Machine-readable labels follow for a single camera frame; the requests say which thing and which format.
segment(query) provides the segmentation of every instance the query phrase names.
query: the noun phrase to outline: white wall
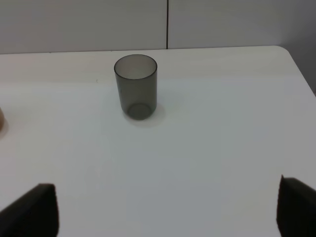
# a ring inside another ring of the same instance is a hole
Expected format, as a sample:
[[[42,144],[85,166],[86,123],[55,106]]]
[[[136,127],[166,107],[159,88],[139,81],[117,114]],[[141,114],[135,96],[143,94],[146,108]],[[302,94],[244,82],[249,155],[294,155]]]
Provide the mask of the white wall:
[[[2,0],[0,54],[161,49],[165,0]]]
[[[169,48],[280,45],[316,87],[315,0],[170,0]]]

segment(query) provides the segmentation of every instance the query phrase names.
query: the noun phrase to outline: skin-colored object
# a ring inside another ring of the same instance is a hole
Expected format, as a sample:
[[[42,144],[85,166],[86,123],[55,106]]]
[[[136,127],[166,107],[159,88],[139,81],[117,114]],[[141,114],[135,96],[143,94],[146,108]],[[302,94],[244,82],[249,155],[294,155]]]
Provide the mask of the skin-colored object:
[[[0,108],[0,131],[3,128],[3,125],[4,125],[4,115],[3,115],[3,112]]]

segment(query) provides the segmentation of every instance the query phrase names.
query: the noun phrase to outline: gray translucent cup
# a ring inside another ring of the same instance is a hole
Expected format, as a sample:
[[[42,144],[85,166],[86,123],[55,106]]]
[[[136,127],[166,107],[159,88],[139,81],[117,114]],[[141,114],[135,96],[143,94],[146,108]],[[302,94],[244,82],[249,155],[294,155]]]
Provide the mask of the gray translucent cup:
[[[132,54],[114,65],[120,105],[132,119],[148,118],[157,106],[157,63],[143,54]]]

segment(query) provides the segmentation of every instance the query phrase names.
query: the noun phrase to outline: cup rim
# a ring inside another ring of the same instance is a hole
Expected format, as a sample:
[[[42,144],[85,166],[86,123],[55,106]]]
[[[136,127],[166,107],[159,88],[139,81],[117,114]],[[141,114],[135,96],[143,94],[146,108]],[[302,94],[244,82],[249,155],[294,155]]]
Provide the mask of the cup rim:
[[[148,58],[152,59],[152,60],[154,61],[154,63],[155,63],[155,66],[156,66],[154,72],[151,73],[150,75],[144,77],[144,78],[137,78],[137,79],[125,78],[125,77],[122,77],[120,74],[118,74],[117,71],[116,71],[116,69],[115,69],[117,63],[118,63],[121,59],[123,59],[123,58],[129,57],[129,56],[134,56],[134,55],[141,55],[141,56],[145,56],[145,57],[148,57]],[[155,61],[155,59],[153,59],[152,57],[150,57],[150,56],[148,56],[148,55],[140,54],[140,53],[129,54],[129,55],[126,55],[126,56],[124,56],[124,57],[121,57],[121,58],[118,59],[117,62],[114,64],[114,72],[115,72],[115,74],[118,75],[119,77],[124,78],[124,79],[127,79],[127,80],[141,80],[141,79],[146,79],[146,78],[148,78],[148,77],[151,77],[153,74],[155,74],[155,72],[157,71],[157,69],[158,69],[158,64],[157,64],[157,62]]]

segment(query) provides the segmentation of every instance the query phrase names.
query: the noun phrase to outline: table surface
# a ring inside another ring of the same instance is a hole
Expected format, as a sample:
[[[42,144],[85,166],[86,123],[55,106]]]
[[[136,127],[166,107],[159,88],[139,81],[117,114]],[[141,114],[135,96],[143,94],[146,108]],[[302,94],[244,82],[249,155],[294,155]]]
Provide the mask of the table surface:
[[[113,71],[158,63],[125,117]],[[316,187],[316,99],[277,46],[0,55],[0,208],[54,183],[61,237],[278,237],[283,174]]]

